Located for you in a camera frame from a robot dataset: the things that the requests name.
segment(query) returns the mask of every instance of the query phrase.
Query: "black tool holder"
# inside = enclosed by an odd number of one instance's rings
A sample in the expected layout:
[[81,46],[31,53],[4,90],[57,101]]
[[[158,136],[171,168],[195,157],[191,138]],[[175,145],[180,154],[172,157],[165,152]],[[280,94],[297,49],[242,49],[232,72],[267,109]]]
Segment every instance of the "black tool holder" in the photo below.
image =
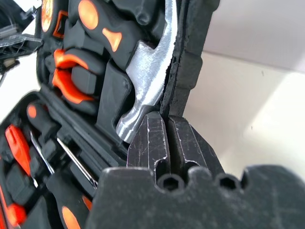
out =
[[[44,39],[37,53],[41,90],[23,97],[0,125],[1,156],[10,160],[4,176],[14,164],[3,141],[4,131],[14,124],[30,142],[29,130],[33,127],[27,119],[27,106],[38,100],[60,126],[54,130],[56,136],[69,144],[94,177],[100,178],[94,190],[54,139],[44,134],[39,137],[49,162],[61,167],[79,190],[93,198],[86,229],[303,228],[305,192],[298,178],[281,167],[269,166],[248,169],[241,181],[225,174],[211,146],[181,118],[198,79],[203,44],[219,1],[178,0],[177,4],[178,35],[160,109],[145,117],[130,145],[115,132],[118,119],[132,106],[128,101],[134,98],[127,74],[109,61],[97,117],[81,114],[50,86],[52,54],[64,44]],[[69,8],[71,18],[73,11]],[[42,38],[40,16],[38,11],[36,38]],[[142,18],[137,20],[146,23]],[[156,23],[152,29],[152,39],[160,37],[159,27]],[[32,158],[33,176],[41,183],[48,179],[42,165],[37,155]],[[52,210],[54,197],[43,185],[35,196],[34,200],[23,200],[28,219],[21,228],[61,228],[58,212]],[[43,220],[47,214],[53,216],[52,220]]]

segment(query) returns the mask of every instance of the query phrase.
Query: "hammer head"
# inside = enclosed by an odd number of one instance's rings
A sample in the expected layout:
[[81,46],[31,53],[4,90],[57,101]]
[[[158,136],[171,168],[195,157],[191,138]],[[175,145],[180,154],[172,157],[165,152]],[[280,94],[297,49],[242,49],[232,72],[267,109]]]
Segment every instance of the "hammer head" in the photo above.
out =
[[178,32],[176,0],[165,0],[165,21],[159,45],[152,49],[139,41],[126,69],[135,88],[136,100],[133,108],[119,120],[116,132],[127,143],[133,140],[144,116],[155,110],[163,95],[166,71],[171,63]]

